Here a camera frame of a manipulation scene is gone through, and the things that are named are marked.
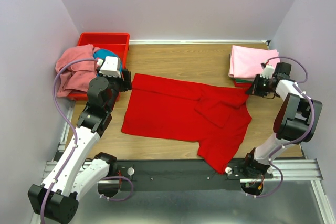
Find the dusty pink t shirt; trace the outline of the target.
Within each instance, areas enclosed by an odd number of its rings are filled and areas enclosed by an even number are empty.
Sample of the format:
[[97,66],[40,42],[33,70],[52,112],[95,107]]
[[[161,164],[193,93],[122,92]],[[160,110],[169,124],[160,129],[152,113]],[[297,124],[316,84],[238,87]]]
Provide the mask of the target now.
[[[58,59],[55,71],[58,73],[65,65],[80,59],[94,59],[93,54],[100,48],[92,44],[76,46],[67,49]],[[56,93],[57,97],[66,97],[70,93],[86,93],[89,82],[96,77],[97,64],[94,61],[83,61],[69,66],[60,75],[60,86]]]

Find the red t shirt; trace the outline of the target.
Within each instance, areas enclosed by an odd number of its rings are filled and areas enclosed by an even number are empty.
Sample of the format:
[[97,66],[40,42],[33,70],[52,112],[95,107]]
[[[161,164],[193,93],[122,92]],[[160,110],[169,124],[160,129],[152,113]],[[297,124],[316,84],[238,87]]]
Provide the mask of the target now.
[[132,84],[122,133],[198,142],[198,156],[225,172],[251,122],[245,89],[139,73]]

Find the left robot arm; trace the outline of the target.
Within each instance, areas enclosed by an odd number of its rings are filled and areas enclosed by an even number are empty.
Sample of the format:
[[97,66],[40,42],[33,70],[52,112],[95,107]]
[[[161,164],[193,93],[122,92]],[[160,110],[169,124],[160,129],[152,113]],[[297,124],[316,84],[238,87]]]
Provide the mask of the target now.
[[51,219],[58,223],[70,223],[79,201],[100,180],[113,180],[120,186],[123,180],[118,170],[117,158],[99,153],[81,172],[88,153],[101,139],[112,120],[112,110],[120,92],[132,89],[131,73],[122,69],[119,77],[103,72],[89,83],[88,102],[74,127],[73,137],[49,175],[40,185],[31,185],[28,198],[40,222]]

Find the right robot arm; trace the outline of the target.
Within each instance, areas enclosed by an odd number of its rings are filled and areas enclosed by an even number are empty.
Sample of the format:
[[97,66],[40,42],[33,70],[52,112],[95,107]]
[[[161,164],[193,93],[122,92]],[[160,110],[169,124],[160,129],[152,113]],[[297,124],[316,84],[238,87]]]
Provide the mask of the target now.
[[284,150],[312,139],[323,108],[322,102],[310,98],[290,79],[291,64],[269,60],[261,64],[262,72],[255,76],[248,95],[265,97],[274,94],[283,100],[275,118],[272,135],[245,157],[242,172],[246,177],[265,175],[271,162]]

